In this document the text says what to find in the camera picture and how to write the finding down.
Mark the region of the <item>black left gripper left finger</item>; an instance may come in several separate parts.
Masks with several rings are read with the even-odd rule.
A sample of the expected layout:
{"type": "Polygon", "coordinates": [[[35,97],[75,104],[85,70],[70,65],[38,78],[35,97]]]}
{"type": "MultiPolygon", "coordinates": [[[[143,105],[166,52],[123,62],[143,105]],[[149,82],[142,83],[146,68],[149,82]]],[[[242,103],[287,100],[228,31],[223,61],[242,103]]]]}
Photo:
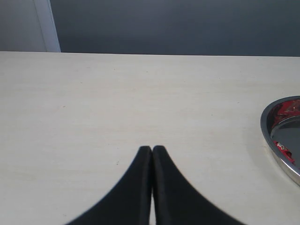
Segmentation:
{"type": "Polygon", "coordinates": [[[151,148],[141,146],[118,183],[69,225],[148,225],[151,206],[151,148]]]}

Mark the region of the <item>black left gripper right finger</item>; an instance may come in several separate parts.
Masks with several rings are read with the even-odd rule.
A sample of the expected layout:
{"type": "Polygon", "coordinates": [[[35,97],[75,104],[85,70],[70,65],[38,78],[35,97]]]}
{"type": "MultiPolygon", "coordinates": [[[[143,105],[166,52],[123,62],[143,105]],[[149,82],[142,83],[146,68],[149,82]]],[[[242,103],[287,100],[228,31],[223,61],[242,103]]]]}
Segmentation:
{"type": "Polygon", "coordinates": [[[241,225],[203,197],[181,174],[164,146],[153,148],[157,225],[241,225]]]}

